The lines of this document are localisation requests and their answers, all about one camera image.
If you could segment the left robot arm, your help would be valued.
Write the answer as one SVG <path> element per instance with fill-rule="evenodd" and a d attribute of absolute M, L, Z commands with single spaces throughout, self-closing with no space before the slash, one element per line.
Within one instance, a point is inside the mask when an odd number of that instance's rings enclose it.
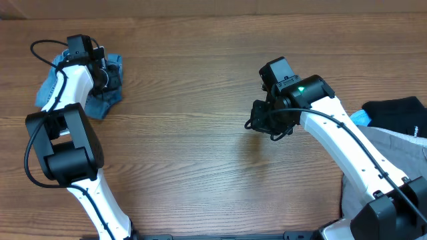
<path fill-rule="evenodd" d="M 89 120 L 104 119 L 122 99 L 122 58 L 88 35 L 72 35 L 37 92 L 28 115 L 24 171 L 35 185 L 66 189 L 81 203 L 98 239 L 139 239 L 103 171 L 103 149 Z"/>

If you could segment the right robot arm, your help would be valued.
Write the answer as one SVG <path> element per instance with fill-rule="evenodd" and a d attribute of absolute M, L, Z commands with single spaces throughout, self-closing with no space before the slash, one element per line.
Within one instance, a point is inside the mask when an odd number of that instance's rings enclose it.
<path fill-rule="evenodd" d="M 341 218 L 288 239 L 419 239 L 426 236 L 426 179 L 410 179 L 391 164 L 351 121 L 334 90 L 318 75 L 296 75 L 279 57 L 259 70 L 266 99 L 253 103 L 245 128 L 272 141 L 300 125 L 332 156 L 362 204 Z"/>

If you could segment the blue denim jeans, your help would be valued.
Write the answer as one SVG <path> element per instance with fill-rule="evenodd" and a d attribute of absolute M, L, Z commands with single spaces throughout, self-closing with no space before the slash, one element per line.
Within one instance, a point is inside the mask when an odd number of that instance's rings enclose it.
<path fill-rule="evenodd" d="M 115 53 L 107 54 L 107 66 L 110 65 L 116 66 L 120 81 L 123 82 L 123 59 L 122 56 Z M 55 68 L 50 68 L 46 80 L 43 82 L 42 86 L 37 92 L 35 99 L 36 107 L 44 107 L 51 95 L 53 94 L 53 90 L 55 88 L 57 82 L 57 77 L 55 74 Z M 122 87 L 118 87 L 113 91 L 104 91 L 103 94 L 100 95 L 88 95 L 87 101 L 85 104 L 85 113 L 88 117 L 94 119 L 104 119 L 108 114 L 109 110 L 116 104 L 122 100 L 121 95 Z"/>

